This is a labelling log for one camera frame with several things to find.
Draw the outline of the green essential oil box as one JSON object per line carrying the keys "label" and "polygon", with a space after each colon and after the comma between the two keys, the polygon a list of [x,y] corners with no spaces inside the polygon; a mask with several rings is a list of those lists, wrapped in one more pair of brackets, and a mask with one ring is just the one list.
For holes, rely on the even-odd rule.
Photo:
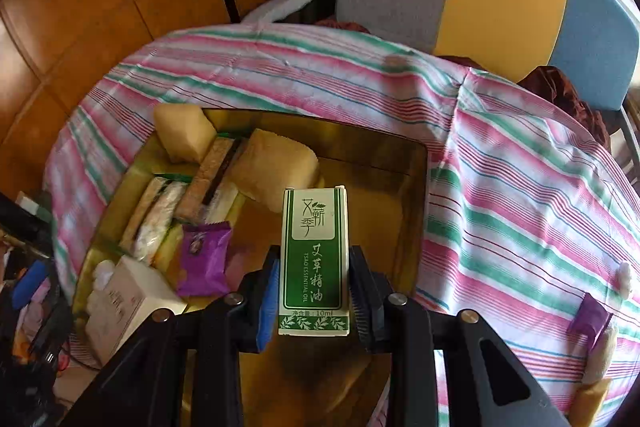
{"label": "green essential oil box", "polygon": [[344,186],[284,192],[278,333],[349,334],[349,237]]}

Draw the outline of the purple snack packet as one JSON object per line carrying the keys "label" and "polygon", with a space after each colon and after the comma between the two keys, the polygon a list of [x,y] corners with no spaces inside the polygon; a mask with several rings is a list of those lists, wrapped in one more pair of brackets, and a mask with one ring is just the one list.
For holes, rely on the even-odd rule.
{"label": "purple snack packet", "polygon": [[177,294],[181,297],[227,294],[230,287],[224,271],[232,235],[230,223],[183,225],[182,231]]}
{"label": "purple snack packet", "polygon": [[585,336],[587,349],[591,351],[605,327],[610,323],[611,317],[612,313],[608,312],[596,298],[585,293],[574,319],[566,331],[570,335]]}

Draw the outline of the white ointment carton box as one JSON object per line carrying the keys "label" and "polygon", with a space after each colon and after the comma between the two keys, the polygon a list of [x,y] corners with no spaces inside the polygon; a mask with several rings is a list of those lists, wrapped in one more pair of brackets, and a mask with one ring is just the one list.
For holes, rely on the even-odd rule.
{"label": "white ointment carton box", "polygon": [[89,314],[86,333],[102,365],[157,309],[181,314],[186,303],[157,269],[122,257]]}

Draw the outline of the green-edged snack bar packet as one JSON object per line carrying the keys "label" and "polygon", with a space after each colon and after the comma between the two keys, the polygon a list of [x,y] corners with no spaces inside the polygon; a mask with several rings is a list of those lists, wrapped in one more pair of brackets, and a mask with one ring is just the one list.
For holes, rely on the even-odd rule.
{"label": "green-edged snack bar packet", "polygon": [[181,179],[154,176],[134,207],[119,247],[150,265],[169,230],[174,212],[188,184]]}

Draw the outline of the yellow sponge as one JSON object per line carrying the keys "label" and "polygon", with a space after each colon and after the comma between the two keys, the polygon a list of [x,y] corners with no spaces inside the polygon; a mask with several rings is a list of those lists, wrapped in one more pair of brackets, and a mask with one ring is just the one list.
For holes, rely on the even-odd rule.
{"label": "yellow sponge", "polygon": [[255,129],[231,167],[231,180],[246,197],[281,213],[287,188],[313,187],[319,161],[311,148],[280,134]]}
{"label": "yellow sponge", "polygon": [[172,162],[201,164],[217,135],[197,105],[157,104],[153,119],[158,139]]}
{"label": "yellow sponge", "polygon": [[590,427],[608,393],[611,380],[602,378],[593,384],[582,385],[574,396],[567,414],[567,420],[572,427]]}

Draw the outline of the white plastic bag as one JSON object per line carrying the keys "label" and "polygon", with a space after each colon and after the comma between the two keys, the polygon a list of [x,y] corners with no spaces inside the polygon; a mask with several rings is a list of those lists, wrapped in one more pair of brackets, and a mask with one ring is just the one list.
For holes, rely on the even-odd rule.
{"label": "white plastic bag", "polygon": [[91,313],[92,309],[96,306],[102,293],[111,280],[115,271],[115,263],[112,260],[100,261],[93,270],[92,273],[92,291],[87,299],[87,310]]}
{"label": "white plastic bag", "polygon": [[634,270],[627,261],[620,262],[615,272],[616,285],[620,299],[628,300],[634,291]]}

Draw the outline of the gold open box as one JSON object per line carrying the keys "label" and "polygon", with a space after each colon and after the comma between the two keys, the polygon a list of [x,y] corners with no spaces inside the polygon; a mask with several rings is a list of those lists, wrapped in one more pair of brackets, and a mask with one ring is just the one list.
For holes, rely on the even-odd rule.
{"label": "gold open box", "polygon": [[392,370],[373,274],[410,294],[426,147],[265,110],[211,109],[198,166],[157,131],[82,269],[114,259],[86,325],[102,369],[67,426],[363,426]]}

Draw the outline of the striped pink green bedsheet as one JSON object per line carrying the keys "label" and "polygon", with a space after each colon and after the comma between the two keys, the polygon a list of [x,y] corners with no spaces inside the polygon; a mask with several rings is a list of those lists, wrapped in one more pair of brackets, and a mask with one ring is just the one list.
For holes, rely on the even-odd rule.
{"label": "striped pink green bedsheet", "polygon": [[639,303],[620,297],[616,271],[639,262],[639,199],[611,154],[512,82],[360,32],[180,30],[110,70],[62,128],[43,175],[67,294],[160,102],[312,115],[422,141],[430,158],[420,303],[480,312],[567,411],[586,349],[566,331],[590,295],[618,327],[597,424],[630,392]]}

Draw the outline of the rolled beige sock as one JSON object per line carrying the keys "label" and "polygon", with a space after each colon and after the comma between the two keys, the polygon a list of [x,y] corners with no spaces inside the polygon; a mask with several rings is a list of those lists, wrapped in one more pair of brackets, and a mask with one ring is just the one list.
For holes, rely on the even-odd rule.
{"label": "rolled beige sock", "polygon": [[592,385],[600,381],[610,367],[617,346],[618,329],[615,325],[608,326],[598,338],[589,352],[582,383]]}

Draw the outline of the dark red blanket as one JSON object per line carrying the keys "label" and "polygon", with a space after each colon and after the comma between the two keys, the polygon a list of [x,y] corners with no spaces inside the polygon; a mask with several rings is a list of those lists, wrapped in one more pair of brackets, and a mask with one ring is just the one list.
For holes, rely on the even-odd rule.
{"label": "dark red blanket", "polygon": [[[362,25],[354,22],[338,22],[335,18],[326,18],[314,24],[316,26],[371,35],[370,31]],[[488,69],[469,57],[457,55],[436,56],[454,64],[488,72]],[[594,141],[611,153],[611,135],[608,132],[602,114],[598,110],[592,109],[587,102],[582,101],[573,83],[562,73],[561,69],[554,66],[538,66],[520,80],[518,85],[538,95],[539,98],[552,103],[555,107],[567,113],[568,116],[574,118],[578,124],[581,124],[590,133]]]}

